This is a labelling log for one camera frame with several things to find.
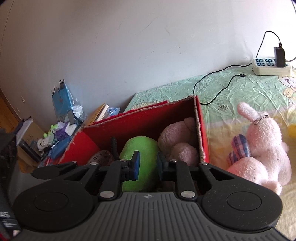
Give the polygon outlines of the green plush toy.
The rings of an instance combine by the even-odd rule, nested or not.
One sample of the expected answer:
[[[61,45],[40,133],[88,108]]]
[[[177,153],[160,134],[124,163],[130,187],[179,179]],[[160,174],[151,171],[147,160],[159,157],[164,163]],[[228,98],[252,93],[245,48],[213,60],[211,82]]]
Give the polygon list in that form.
[[[138,180],[123,182],[122,190],[126,192],[144,191],[151,185],[157,165],[158,142],[144,136],[131,138],[126,142],[119,157],[130,160],[135,151],[140,152]]]

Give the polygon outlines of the blue plastic bag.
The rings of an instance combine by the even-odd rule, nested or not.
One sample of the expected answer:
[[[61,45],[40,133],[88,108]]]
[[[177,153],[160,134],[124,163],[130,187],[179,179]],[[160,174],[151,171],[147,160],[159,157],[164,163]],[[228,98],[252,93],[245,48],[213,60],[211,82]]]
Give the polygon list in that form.
[[[65,80],[59,80],[59,86],[55,86],[52,92],[52,101],[56,117],[65,116],[69,111],[73,110],[74,100],[72,94],[67,87]]]

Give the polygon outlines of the white power strip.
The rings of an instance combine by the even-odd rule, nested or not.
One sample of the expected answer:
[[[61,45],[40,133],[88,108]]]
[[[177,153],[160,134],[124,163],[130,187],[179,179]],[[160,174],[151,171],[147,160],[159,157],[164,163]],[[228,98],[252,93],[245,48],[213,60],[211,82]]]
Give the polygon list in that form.
[[[253,72],[258,76],[292,76],[292,66],[277,67],[273,58],[255,58],[252,60]]]

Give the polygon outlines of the pink bunny plush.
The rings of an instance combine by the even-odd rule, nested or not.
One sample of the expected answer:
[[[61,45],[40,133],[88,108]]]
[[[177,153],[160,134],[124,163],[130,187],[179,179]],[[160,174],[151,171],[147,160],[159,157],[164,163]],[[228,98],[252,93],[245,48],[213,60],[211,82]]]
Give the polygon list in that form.
[[[285,186],[292,177],[288,145],[282,141],[277,122],[265,111],[258,112],[246,102],[237,105],[237,112],[250,121],[246,132],[250,154],[267,169],[269,180]]]

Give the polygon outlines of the red cardboard box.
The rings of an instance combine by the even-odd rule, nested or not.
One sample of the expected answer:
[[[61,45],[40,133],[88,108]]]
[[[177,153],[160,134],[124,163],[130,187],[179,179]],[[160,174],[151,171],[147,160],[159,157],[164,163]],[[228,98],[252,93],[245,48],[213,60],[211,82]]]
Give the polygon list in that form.
[[[137,136],[158,140],[167,126],[188,117],[193,117],[196,121],[200,160],[208,163],[210,155],[206,128],[199,98],[196,95],[130,110],[83,126],[75,133],[59,163],[76,161],[79,166],[83,166],[96,152],[111,150],[112,138],[116,138],[119,149],[122,149],[129,139]]]

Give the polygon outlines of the black power adapter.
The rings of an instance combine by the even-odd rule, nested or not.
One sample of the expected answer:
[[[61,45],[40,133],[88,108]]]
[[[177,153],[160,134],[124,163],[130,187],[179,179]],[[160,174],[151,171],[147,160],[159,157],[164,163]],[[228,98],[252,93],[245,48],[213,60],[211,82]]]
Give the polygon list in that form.
[[[274,47],[274,57],[276,66],[278,68],[285,68],[285,51],[281,43],[278,44],[278,47]]]

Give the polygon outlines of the wooden door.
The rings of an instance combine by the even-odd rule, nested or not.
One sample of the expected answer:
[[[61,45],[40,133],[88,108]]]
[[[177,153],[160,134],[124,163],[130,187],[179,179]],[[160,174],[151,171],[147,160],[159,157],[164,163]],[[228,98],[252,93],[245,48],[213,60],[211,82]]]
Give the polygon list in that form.
[[[6,99],[1,90],[0,95],[0,125],[7,133],[12,132],[21,122],[20,117],[16,114],[9,101]]]

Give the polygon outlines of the yellow tiger plush red shirt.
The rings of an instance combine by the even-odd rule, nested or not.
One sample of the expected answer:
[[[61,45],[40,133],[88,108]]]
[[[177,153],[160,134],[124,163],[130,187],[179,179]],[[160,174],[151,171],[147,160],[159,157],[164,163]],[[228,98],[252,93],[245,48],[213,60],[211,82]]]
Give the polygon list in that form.
[[[288,135],[289,135],[291,138],[296,138],[296,124],[295,124],[295,123],[291,123],[291,124],[288,126]]]

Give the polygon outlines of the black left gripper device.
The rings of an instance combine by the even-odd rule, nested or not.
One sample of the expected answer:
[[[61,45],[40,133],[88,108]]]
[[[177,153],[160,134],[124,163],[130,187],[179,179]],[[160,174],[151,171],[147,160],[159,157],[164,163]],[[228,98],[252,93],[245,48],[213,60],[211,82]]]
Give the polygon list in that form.
[[[9,185],[17,161],[16,135],[1,129],[1,240],[11,240],[20,230],[9,201]]]

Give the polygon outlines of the brown teddy bear plush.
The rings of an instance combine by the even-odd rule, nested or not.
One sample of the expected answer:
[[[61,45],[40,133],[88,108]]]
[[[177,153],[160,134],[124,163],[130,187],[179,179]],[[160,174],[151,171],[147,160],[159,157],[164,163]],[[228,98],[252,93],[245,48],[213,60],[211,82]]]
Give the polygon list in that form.
[[[193,117],[185,118],[167,126],[158,139],[158,146],[168,160],[176,159],[196,166],[199,154],[196,122]]]

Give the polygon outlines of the small green frog toy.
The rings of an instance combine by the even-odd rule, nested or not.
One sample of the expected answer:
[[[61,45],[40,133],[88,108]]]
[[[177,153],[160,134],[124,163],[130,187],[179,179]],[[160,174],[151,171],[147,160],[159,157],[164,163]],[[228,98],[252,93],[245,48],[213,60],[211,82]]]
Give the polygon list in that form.
[[[47,132],[47,133],[44,133],[44,138],[48,137],[48,136],[51,136],[51,135],[54,135],[55,132],[59,129],[59,126],[58,124],[55,124],[55,125],[51,125],[50,127],[50,130]]]

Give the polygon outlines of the white bunny plush plaid ears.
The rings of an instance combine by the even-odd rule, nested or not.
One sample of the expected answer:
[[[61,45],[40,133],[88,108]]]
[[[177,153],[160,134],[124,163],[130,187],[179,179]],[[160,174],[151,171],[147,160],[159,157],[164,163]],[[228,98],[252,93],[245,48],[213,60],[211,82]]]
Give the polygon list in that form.
[[[281,194],[282,186],[276,181],[269,180],[266,167],[260,161],[251,157],[248,142],[244,135],[236,135],[231,141],[231,146],[233,151],[227,158],[230,164],[227,169],[228,172],[266,187],[277,195]]]

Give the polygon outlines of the cartoon bear bed sheet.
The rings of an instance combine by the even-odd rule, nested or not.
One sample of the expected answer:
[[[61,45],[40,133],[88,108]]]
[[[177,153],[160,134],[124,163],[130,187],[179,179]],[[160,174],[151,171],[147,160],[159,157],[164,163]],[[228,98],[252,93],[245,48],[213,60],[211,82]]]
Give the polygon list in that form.
[[[295,167],[295,76],[258,76],[251,67],[233,68],[138,91],[126,110],[191,95],[200,100],[212,164],[227,169],[232,139],[272,118]]]

